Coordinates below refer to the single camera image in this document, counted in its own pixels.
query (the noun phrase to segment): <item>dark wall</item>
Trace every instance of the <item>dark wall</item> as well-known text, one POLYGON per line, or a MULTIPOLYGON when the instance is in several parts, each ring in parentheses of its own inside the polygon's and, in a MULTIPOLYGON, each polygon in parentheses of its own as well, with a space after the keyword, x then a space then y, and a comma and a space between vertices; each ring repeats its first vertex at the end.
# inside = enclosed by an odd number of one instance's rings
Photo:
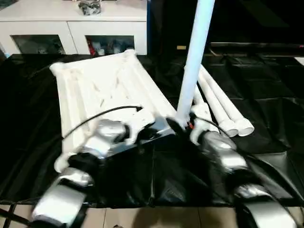
MULTIPOLYGON (((197 0, 151 1, 153 53, 186 54, 197 0)), ((301 32, 304 1, 215 0, 208 45, 219 42, 304 44, 301 32)))

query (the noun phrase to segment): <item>glass cabinet door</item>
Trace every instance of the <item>glass cabinet door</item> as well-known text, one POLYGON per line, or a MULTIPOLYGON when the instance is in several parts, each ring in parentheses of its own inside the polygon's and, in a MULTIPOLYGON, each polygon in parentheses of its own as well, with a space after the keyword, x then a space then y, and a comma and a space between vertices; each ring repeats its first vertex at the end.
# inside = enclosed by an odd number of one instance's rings
POLYGON ((22 54, 65 54, 58 35, 11 35, 22 54))
POLYGON ((134 49, 134 36, 85 36, 91 55, 111 55, 134 49))
POLYGON ((64 21, 5 21, 0 23, 0 43, 7 55, 76 54, 64 21))
POLYGON ((69 21, 68 26, 79 54, 104 56, 129 48, 147 54, 145 21, 69 21))

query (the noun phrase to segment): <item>black table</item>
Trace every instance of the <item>black table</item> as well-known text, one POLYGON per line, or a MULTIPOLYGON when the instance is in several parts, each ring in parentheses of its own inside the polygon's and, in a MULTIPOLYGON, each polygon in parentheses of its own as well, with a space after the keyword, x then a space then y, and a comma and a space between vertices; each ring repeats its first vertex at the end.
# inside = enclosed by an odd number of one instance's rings
MULTIPOLYGON (((91 56, 13 55, 0 65, 2 152, 0 203, 34 204, 56 177, 61 153, 60 111, 49 65, 91 56)), ((168 100, 177 107, 185 59, 139 57, 168 100)), ((235 137, 292 182, 304 196, 304 67, 293 58, 204 57, 253 134, 235 137)), ((92 207, 226 206, 208 186, 207 165, 186 140, 169 135, 109 159, 100 171, 92 207)), ((286 206, 299 206, 274 177, 255 167, 286 206)))

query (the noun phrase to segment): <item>white plastic structure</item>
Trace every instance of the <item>white plastic structure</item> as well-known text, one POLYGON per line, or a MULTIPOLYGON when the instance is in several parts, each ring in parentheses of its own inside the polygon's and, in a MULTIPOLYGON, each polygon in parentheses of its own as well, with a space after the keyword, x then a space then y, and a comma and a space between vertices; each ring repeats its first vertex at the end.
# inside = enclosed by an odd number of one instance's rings
MULTIPOLYGON (((204 115, 204 117, 201 117, 201 118, 207 119, 207 120, 212 122, 212 117, 211 117, 211 114, 210 114, 209 106, 204 101, 202 95, 200 94, 200 90, 199 90, 198 86, 195 87, 193 101, 194 101, 195 105, 197 106, 197 108, 194 108, 192 106, 191 110, 194 111, 194 112, 197 112, 197 113, 195 113, 196 115, 198 113, 206 113, 206 115, 204 115)), ((213 126, 211 124, 208 124, 208 126, 209 126, 208 127, 209 131, 219 132, 219 130, 216 126, 213 126)))
MULTIPOLYGON (((57 80, 63 137, 89 117, 124 105, 142 106, 143 110, 121 109, 101 118, 131 124, 135 131, 142 124, 155 121, 153 128, 159 133, 171 132, 164 117, 174 117, 176 111, 142 67, 134 50, 71 63, 54 63, 50 70, 57 80)), ((92 133, 96 121, 84 124, 63 141, 62 154, 54 165, 57 172, 67 166, 68 157, 75 154, 76 148, 92 133)), ((134 134, 131 136, 128 144, 136 138, 134 134)))
POLYGON ((295 59, 304 66, 304 58, 303 57, 295 57, 295 59))
POLYGON ((229 116, 229 118, 235 122, 238 135, 239 136, 246 136, 251 134, 254 131, 254 126, 252 123, 246 119, 241 112, 235 107, 232 101, 228 98, 225 92, 219 87, 216 81, 212 78, 209 72, 201 66, 200 68, 201 74, 206 79, 206 82, 212 89, 213 93, 217 97, 218 101, 220 102, 221 106, 224 108, 225 112, 229 116))
POLYGON ((177 120, 184 126, 189 119, 189 112, 205 49, 214 1, 215 0, 198 0, 196 6, 185 73, 177 108, 177 120))
POLYGON ((199 71, 199 79, 198 83, 207 99, 207 102, 219 124, 219 126, 227 132, 229 137, 236 136, 238 134, 238 130, 236 128, 235 123, 228 117, 227 113, 225 112, 224 108, 218 101, 217 97, 213 93, 212 89, 208 85, 207 81, 203 76, 202 70, 199 71))

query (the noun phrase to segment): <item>pvc pipe fitting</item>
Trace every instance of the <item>pvc pipe fitting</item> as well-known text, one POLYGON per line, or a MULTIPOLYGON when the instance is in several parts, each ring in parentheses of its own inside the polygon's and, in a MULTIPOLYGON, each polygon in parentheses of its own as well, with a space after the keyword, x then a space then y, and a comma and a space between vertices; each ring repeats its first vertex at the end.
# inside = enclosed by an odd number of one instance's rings
POLYGON ((198 118, 194 119, 194 129, 190 133, 190 140, 195 145, 199 145, 199 136, 202 134, 202 132, 205 132, 210 128, 210 124, 200 118, 208 119, 210 112, 208 105, 205 102, 192 106, 191 112, 194 113, 198 118))
POLYGON ((199 71, 199 85, 210 105, 211 110, 219 124, 219 126, 229 135, 229 137, 236 136, 238 134, 237 127, 235 123, 229 119, 227 113, 225 112, 224 108, 218 101, 217 97, 211 90, 210 86, 206 82, 205 78, 203 77, 202 71, 199 71))
POLYGON ((228 98, 225 92, 219 87, 216 81, 212 78, 212 76, 208 73, 208 71, 201 66, 200 68, 201 75, 205 78, 206 82, 210 86, 211 90, 217 97, 221 106, 226 111, 227 115, 231 120, 233 120, 236 124, 238 135, 246 136, 251 134, 254 131, 254 126, 252 123, 246 119, 241 112, 235 107, 232 101, 228 98))
MULTIPOLYGON (((209 106, 208 104, 204 101, 202 95, 200 94, 200 90, 198 88, 198 86, 196 85, 195 87, 195 91, 194 91, 194 97, 193 97, 193 101, 195 103, 195 106, 197 106, 197 108, 199 108, 199 113, 206 113, 206 115, 203 117, 206 120, 212 121, 211 118, 211 114, 210 114, 210 110, 209 110, 209 106)), ((218 128, 216 126, 213 126, 212 124, 208 124, 209 125, 209 130, 212 132, 219 132, 218 128)))

